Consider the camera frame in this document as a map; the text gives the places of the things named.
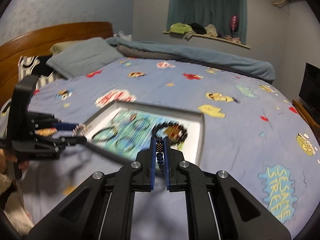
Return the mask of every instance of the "blue wall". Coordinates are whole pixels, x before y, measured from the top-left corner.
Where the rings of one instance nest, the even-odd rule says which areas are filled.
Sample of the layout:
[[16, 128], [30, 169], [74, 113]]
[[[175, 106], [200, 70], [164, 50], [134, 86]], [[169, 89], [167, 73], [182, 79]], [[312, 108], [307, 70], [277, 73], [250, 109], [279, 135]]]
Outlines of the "blue wall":
[[32, 30], [71, 22], [108, 21], [132, 33], [133, 0], [12, 0], [0, 19], [0, 45]]

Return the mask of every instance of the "bed sheet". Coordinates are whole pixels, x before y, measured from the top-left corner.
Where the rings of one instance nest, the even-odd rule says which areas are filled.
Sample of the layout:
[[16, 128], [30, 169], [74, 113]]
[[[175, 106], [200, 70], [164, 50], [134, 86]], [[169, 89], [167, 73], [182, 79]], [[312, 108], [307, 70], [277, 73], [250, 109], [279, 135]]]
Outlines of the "bed sheet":
[[[261, 80], [174, 60], [122, 58], [87, 76], [42, 87], [29, 110], [80, 123], [113, 99], [203, 112], [200, 168], [228, 171], [292, 238], [319, 203], [316, 138], [292, 104]], [[93, 172], [120, 167], [82, 146], [67, 148], [57, 161], [31, 162], [23, 193], [33, 221]], [[162, 180], [152, 193], [136, 193], [132, 239], [188, 239], [184, 193], [167, 192]]]

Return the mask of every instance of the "television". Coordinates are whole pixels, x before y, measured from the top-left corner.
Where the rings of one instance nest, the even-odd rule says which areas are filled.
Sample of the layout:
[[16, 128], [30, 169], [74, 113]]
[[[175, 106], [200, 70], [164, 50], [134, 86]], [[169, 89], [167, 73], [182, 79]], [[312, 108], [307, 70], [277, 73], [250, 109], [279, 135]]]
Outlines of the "television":
[[300, 98], [311, 108], [311, 115], [320, 114], [320, 69], [307, 63]]

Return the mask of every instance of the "wooden table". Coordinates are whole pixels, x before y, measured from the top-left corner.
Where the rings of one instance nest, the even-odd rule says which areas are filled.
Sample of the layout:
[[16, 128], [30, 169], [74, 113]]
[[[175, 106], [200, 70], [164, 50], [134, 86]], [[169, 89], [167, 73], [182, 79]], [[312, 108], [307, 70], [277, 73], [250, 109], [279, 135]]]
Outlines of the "wooden table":
[[303, 120], [305, 120], [306, 123], [310, 126], [311, 130], [313, 131], [314, 135], [316, 136], [318, 143], [320, 143], [320, 125], [318, 123], [316, 123], [316, 121], [312, 118], [312, 116], [304, 108], [302, 103], [300, 103], [296, 100], [293, 100], [292, 104], [297, 109], [298, 113], [303, 118]]

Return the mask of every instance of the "black and white striped fabric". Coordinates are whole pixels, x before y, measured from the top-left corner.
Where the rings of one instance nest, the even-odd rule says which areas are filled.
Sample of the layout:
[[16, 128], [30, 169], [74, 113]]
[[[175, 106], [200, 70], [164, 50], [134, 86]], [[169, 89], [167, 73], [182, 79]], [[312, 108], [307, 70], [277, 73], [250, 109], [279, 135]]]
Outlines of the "black and white striped fabric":
[[27, 75], [38, 75], [39, 80], [36, 89], [40, 89], [48, 83], [51, 83], [62, 76], [46, 65], [46, 62], [52, 56], [21, 56], [18, 63], [19, 82]]

